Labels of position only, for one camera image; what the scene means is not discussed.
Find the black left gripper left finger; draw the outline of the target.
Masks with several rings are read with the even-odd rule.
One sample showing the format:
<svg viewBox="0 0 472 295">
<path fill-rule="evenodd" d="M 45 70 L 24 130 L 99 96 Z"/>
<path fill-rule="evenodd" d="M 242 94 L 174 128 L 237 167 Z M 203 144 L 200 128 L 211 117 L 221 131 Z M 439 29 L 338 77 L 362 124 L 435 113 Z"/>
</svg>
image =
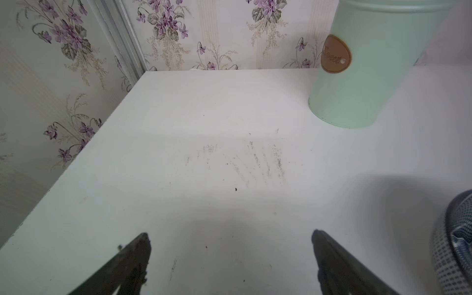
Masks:
<svg viewBox="0 0 472 295">
<path fill-rule="evenodd" d="M 146 232 L 119 250 L 104 266 L 71 292 L 73 295 L 138 295 L 147 282 L 151 241 Z"/>
</svg>

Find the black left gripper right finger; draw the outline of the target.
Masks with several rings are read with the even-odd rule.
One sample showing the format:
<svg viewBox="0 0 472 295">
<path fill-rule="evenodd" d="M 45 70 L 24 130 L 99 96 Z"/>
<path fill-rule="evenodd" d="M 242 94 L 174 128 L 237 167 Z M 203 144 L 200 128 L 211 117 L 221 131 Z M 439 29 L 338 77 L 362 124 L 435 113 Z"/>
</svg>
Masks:
<svg viewBox="0 0 472 295">
<path fill-rule="evenodd" d="M 323 295 L 397 294 L 325 231 L 314 230 L 311 240 Z"/>
</svg>

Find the dark navy patterned bowl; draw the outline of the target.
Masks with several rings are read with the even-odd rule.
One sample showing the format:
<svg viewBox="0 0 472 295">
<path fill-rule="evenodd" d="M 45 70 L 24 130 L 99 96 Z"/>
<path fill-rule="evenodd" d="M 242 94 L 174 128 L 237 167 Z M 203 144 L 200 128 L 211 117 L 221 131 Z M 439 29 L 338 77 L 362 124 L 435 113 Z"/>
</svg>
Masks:
<svg viewBox="0 0 472 295">
<path fill-rule="evenodd" d="M 444 295 L 472 293 L 472 191 L 456 196 L 437 219 L 431 261 Z"/>
</svg>

